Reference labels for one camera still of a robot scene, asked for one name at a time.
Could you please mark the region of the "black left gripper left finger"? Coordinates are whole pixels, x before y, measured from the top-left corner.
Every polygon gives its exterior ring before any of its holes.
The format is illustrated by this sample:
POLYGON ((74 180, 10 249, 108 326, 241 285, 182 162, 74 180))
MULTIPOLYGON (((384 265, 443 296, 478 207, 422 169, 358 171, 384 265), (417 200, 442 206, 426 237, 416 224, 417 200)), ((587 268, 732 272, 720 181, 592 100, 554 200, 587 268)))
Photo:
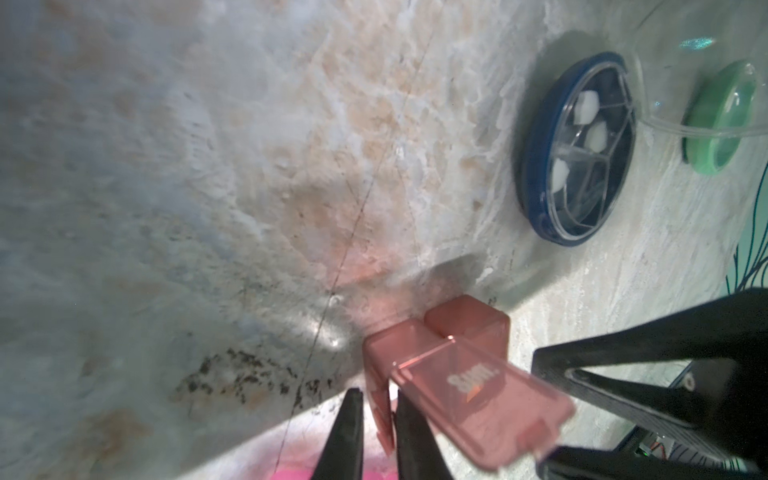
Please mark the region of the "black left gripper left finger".
POLYGON ((346 391, 314 471, 342 470, 360 474, 364 461, 364 396, 346 391))

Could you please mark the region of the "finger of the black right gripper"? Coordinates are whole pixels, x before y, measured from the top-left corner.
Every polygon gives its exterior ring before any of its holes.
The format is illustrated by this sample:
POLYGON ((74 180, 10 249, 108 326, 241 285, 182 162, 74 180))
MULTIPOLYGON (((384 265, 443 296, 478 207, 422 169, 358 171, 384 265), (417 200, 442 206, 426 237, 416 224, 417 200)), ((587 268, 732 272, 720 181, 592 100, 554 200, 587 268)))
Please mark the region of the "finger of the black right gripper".
POLYGON ((767 291, 752 288, 612 334, 539 348, 531 372, 562 392, 713 459, 767 459, 767 291), (661 387, 596 367, 689 361, 661 387))
POLYGON ((627 452, 560 446, 536 466, 539 479, 595 480, 760 480, 761 473, 639 457, 627 452))

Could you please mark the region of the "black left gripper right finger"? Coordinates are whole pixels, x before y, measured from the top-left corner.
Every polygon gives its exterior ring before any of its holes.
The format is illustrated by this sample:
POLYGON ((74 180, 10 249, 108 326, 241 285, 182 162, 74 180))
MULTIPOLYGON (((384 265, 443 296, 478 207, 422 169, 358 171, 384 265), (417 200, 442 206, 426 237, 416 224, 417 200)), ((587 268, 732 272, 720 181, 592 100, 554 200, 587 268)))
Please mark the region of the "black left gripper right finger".
POLYGON ((424 415, 402 392, 394 414, 399 480, 453 480, 424 415))

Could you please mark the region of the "pink three-compartment pillbox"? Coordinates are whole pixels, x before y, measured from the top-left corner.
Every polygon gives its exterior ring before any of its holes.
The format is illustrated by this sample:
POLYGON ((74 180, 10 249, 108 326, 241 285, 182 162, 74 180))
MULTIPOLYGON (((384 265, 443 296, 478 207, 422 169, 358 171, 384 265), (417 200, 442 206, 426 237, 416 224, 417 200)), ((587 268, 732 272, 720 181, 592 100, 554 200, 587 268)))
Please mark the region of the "pink three-compartment pillbox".
POLYGON ((377 471, 363 470, 360 474, 342 470, 331 469, 329 471, 310 471, 300 469, 281 470, 274 473, 270 480, 311 480, 311 479, 361 479, 361 480, 398 480, 397 472, 383 474, 377 471))

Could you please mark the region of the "dark red two-compartment pillbox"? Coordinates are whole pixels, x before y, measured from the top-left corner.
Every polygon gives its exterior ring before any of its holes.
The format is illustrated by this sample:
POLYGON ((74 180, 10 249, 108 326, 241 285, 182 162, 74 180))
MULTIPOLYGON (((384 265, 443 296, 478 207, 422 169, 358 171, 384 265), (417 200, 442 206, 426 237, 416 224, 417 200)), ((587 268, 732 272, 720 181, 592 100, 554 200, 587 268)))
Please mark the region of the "dark red two-compartment pillbox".
POLYGON ((510 318, 462 295, 365 338, 366 391, 386 454, 395 450, 390 386, 478 468, 546 456, 575 413, 570 398, 507 360, 510 318))

